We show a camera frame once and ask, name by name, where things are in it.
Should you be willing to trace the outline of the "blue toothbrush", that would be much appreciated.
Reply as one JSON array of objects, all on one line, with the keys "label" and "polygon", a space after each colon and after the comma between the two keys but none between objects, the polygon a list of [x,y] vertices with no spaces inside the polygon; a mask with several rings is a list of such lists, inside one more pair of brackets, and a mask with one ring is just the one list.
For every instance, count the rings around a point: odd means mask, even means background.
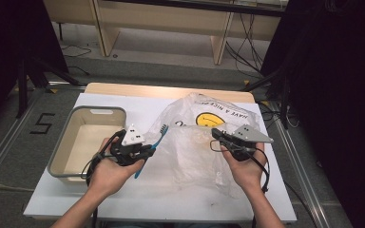
[{"label": "blue toothbrush", "polygon": [[[154,143],[151,145],[151,149],[156,149],[156,147],[159,145],[159,143],[162,141],[164,135],[167,133],[167,130],[168,130],[168,125],[167,124],[163,124],[161,129],[160,129],[160,134],[161,134],[161,137]],[[134,178],[137,179],[141,172],[142,172],[142,168],[140,170],[138,170],[136,173],[135,173],[135,176]]]}]

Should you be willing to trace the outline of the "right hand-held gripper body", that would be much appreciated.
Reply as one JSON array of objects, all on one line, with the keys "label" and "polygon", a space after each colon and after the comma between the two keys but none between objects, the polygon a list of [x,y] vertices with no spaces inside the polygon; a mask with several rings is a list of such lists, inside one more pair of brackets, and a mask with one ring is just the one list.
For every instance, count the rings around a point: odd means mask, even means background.
[{"label": "right hand-held gripper body", "polygon": [[272,143],[274,140],[249,124],[244,124],[231,134],[225,134],[226,147],[239,162],[250,159],[257,150],[257,143]]}]

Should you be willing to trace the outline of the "light wooden table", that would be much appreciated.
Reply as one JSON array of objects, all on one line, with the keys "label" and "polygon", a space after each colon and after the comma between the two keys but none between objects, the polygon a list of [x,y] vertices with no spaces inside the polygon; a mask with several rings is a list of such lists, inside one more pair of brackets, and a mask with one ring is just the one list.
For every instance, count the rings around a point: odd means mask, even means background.
[{"label": "light wooden table", "polygon": [[86,86],[85,93],[165,99],[179,99],[190,93],[200,93],[231,103],[253,104],[255,102],[254,96],[250,92],[155,85],[90,83]]}]

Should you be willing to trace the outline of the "white table sheet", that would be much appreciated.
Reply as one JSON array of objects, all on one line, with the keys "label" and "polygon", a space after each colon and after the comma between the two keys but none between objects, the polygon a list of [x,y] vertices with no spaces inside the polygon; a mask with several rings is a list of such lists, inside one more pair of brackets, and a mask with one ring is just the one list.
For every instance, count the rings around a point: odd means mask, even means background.
[{"label": "white table sheet", "polygon": [[[146,98],[134,96],[117,96],[83,93],[79,95],[75,108],[91,109],[118,107],[125,111],[126,124],[135,124],[138,130],[147,132],[155,120],[169,105],[178,99]],[[76,171],[80,172],[105,137],[116,131],[108,127],[91,128],[83,139],[90,145],[83,145],[75,153],[70,152],[69,161],[76,155],[85,156],[78,160]],[[210,161],[195,166],[193,171],[204,174],[200,180],[177,182],[171,152],[163,152],[163,145],[155,152],[154,158],[144,166],[143,173],[134,179],[131,177],[122,189],[105,199],[100,205],[99,219],[144,221],[144,222],[248,222],[254,216],[250,202],[245,194],[232,180],[227,162],[222,155],[210,151]],[[271,145],[266,145],[266,155],[270,159],[272,176],[268,184],[266,198],[274,206],[283,222],[296,221],[296,215],[286,188],[284,187],[279,166]],[[230,193],[223,193],[215,185],[214,172],[210,172],[214,159],[221,161],[226,168]],[[24,215],[34,219],[57,219],[73,205],[86,191],[86,184],[79,178],[56,178],[46,168],[39,180]]]}]

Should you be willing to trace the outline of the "white smiley-face plastic bag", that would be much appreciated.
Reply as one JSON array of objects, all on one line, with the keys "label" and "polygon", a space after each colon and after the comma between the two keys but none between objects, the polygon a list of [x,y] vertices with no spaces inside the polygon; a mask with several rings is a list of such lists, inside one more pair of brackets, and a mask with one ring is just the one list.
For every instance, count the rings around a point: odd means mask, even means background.
[{"label": "white smiley-face plastic bag", "polygon": [[145,136],[155,143],[161,128],[168,127],[155,155],[170,162],[173,180],[178,185],[199,184],[236,198],[241,190],[211,129],[231,133],[244,124],[258,129],[259,115],[229,102],[191,93],[164,108]]}]

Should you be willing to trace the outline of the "person's right hand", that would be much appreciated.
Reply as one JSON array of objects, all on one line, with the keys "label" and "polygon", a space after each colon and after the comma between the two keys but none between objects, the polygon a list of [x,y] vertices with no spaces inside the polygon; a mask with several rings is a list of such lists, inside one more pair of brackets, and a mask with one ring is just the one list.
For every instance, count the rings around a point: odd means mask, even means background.
[{"label": "person's right hand", "polygon": [[262,193],[260,183],[262,169],[255,161],[251,159],[237,161],[223,145],[221,146],[221,153],[231,169],[235,182],[246,195]]}]

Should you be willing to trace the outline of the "person's left hand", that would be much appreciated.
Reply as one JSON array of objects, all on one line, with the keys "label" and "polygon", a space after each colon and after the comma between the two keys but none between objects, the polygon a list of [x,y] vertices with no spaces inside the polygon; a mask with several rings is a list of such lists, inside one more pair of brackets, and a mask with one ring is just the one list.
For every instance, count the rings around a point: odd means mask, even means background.
[{"label": "person's left hand", "polygon": [[128,166],[120,166],[105,158],[95,167],[87,193],[93,197],[106,198],[117,193],[125,182],[144,166],[144,160],[138,160]]}]

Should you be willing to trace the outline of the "black curtain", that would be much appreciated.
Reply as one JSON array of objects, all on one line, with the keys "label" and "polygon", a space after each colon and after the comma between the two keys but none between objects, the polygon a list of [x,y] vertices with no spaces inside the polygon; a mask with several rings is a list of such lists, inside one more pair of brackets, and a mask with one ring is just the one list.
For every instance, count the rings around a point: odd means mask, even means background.
[{"label": "black curtain", "polygon": [[0,106],[16,84],[21,62],[34,83],[43,78],[33,58],[67,71],[44,1],[0,0]]},{"label": "black curtain", "polygon": [[289,0],[265,56],[275,71],[293,44],[290,100],[354,228],[365,228],[365,0]]}]

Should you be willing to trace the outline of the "black metal stand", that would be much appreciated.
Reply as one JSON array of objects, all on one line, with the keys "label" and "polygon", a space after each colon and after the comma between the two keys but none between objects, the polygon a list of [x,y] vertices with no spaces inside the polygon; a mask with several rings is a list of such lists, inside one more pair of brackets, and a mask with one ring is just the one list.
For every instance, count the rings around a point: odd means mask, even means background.
[{"label": "black metal stand", "polygon": [[29,77],[32,83],[38,88],[46,88],[48,86],[48,79],[45,72],[53,73],[59,78],[65,80],[73,86],[86,86],[86,84],[79,82],[72,78],[69,73],[54,67],[48,62],[37,57],[24,57],[18,61],[18,95],[19,105],[16,117],[20,118],[26,112],[29,106],[28,100],[28,83]]},{"label": "black metal stand", "polygon": [[290,73],[290,67],[287,64],[282,64],[277,70],[267,75],[266,77],[258,80],[257,82],[246,85],[242,91],[250,92],[254,89],[264,86],[267,83],[271,84],[271,88],[267,92],[268,97],[280,96],[280,121],[285,129],[288,129],[287,112],[288,112],[288,100],[289,100],[289,80],[287,79]]}]

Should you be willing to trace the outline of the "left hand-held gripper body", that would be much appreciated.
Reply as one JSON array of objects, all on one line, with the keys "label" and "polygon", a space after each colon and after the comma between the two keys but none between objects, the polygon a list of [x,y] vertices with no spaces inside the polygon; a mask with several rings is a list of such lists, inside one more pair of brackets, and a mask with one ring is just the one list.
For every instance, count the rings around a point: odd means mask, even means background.
[{"label": "left hand-held gripper body", "polygon": [[141,151],[144,142],[144,136],[134,125],[131,125],[128,129],[118,132],[118,140],[111,144],[110,154],[119,165],[131,165],[145,158],[145,154]]}]

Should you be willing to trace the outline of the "beige wooden desk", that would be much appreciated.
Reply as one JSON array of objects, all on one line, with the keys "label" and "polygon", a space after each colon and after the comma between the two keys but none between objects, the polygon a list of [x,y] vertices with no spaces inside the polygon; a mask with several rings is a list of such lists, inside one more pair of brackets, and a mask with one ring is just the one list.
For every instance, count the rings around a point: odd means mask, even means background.
[{"label": "beige wooden desk", "polygon": [[148,29],[208,35],[214,63],[220,64],[229,37],[243,38],[244,26],[253,38],[270,41],[279,19],[272,16],[221,12],[203,9],[150,6],[106,0],[43,0],[51,21],[91,25],[97,30],[99,47],[104,56],[112,51],[121,29]]}]

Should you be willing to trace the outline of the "grey plastic basin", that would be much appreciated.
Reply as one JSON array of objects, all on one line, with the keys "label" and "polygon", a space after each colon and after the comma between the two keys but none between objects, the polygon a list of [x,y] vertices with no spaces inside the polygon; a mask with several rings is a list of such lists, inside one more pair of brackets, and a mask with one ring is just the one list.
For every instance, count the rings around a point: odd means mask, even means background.
[{"label": "grey plastic basin", "polygon": [[125,121],[126,112],[120,107],[73,108],[48,162],[48,172],[61,181],[83,181],[86,167],[103,139],[122,130]]}]

